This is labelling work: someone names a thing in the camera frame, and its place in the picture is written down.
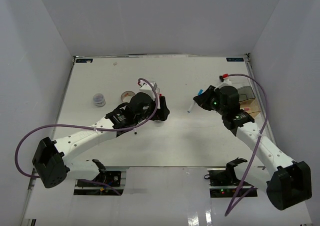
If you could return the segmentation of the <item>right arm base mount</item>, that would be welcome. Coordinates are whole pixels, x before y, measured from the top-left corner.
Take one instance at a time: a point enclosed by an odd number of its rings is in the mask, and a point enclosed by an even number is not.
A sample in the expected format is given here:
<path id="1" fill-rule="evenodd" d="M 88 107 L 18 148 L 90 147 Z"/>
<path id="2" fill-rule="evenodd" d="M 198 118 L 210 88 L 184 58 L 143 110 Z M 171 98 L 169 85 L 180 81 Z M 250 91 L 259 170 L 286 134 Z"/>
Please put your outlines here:
<path id="1" fill-rule="evenodd" d="M 225 168 L 209 169 L 204 179 L 209 181 L 211 198 L 232 198 L 240 183 L 239 179 L 228 176 Z"/>

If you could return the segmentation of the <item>blue capped white marker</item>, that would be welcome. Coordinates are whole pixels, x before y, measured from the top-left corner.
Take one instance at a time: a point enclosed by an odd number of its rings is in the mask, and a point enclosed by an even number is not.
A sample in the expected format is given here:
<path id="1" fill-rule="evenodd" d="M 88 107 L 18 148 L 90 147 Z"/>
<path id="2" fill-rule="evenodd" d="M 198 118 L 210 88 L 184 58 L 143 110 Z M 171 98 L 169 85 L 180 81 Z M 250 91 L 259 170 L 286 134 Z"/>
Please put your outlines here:
<path id="1" fill-rule="evenodd" d="M 203 89 L 200 89 L 197 95 L 201 95 L 202 92 L 203 92 Z M 196 102 L 193 100 L 192 103 L 191 103 L 191 105 L 189 106 L 187 112 L 190 113 L 190 112 L 193 110 L 193 108 L 194 108 L 195 105 L 196 105 Z"/>

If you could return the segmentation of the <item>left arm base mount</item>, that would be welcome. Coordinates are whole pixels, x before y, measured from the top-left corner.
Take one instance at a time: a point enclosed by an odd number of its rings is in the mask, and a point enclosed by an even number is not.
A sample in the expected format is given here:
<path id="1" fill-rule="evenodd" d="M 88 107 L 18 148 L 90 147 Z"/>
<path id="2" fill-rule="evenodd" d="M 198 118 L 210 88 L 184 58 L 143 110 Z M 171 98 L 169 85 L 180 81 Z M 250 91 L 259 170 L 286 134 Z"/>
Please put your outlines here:
<path id="1" fill-rule="evenodd" d="M 125 185 L 125 175 L 123 171 L 109 170 L 100 173 L 92 180 L 77 180 L 74 195 L 86 196 L 121 196 Z"/>

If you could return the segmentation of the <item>clear tiered desk organizer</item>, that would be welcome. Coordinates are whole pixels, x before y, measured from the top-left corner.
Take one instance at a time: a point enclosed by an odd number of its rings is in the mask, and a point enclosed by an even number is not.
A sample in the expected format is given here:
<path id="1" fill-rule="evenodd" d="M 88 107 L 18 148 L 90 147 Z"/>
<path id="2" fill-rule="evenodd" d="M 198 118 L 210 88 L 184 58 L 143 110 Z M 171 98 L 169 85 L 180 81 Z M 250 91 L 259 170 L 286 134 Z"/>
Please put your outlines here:
<path id="1" fill-rule="evenodd" d="M 239 93 L 240 108 L 250 107 L 247 112 L 251 117 L 256 118 L 261 110 L 258 102 L 258 98 L 255 94 L 254 84 L 247 77 L 237 76 L 234 79 L 235 87 Z"/>

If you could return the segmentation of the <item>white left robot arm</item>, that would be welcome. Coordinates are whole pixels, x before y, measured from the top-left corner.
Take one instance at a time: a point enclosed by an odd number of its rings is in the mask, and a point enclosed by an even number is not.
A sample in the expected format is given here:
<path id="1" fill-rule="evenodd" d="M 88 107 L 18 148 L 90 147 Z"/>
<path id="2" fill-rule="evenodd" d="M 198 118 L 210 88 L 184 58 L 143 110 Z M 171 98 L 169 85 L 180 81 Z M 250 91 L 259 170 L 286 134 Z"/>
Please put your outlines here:
<path id="1" fill-rule="evenodd" d="M 53 188 L 65 179 L 84 179 L 101 185 L 106 179 L 106 167 L 97 159 L 76 162 L 75 158 L 87 150 L 130 132 L 144 122 L 166 121 L 170 111 L 166 98 L 152 99 L 139 92 L 128 103 L 122 103 L 89 130 L 51 140 L 42 139 L 35 151 L 32 164 L 45 188 Z"/>

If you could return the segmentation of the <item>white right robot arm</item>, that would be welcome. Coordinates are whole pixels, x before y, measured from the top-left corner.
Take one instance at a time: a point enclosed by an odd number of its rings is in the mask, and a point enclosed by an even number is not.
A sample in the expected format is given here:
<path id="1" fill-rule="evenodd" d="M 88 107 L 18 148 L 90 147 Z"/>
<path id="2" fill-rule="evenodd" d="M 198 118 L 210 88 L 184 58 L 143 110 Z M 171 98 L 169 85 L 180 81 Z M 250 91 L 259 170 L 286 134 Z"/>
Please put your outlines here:
<path id="1" fill-rule="evenodd" d="M 265 166 L 270 178 L 250 171 L 247 167 L 252 165 L 251 160 L 237 158 L 228 162 L 223 172 L 213 174 L 211 179 L 238 186 L 247 182 L 260 187 L 279 210 L 310 199 L 312 180 L 308 164 L 293 160 L 263 136 L 254 118 L 241 109 L 239 97 L 238 90 L 233 86 L 209 86 L 193 100 L 201 108 L 214 110 L 221 115 L 224 126 L 252 150 L 254 157 Z"/>

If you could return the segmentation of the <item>large clear tape roll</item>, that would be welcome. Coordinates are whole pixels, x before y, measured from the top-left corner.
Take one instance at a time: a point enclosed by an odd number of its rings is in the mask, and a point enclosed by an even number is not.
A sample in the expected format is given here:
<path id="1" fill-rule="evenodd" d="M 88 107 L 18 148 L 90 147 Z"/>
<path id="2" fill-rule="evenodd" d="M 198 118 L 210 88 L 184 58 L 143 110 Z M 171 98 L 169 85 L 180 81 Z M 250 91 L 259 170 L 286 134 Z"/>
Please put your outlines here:
<path id="1" fill-rule="evenodd" d="M 125 91 L 121 94 L 120 99 L 124 103 L 129 103 L 133 96 L 135 96 L 135 92 L 133 91 Z"/>

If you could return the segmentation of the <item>blue label sticker right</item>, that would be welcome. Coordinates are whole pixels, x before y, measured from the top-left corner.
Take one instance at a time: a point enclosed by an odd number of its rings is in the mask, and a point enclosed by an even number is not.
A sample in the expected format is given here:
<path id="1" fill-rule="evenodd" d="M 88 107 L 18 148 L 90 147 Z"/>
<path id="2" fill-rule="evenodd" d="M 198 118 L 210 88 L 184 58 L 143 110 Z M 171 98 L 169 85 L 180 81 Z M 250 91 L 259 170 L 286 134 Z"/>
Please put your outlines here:
<path id="1" fill-rule="evenodd" d="M 226 60 L 228 62 L 243 62 L 244 61 L 243 58 L 237 58 L 237 57 L 227 57 Z"/>

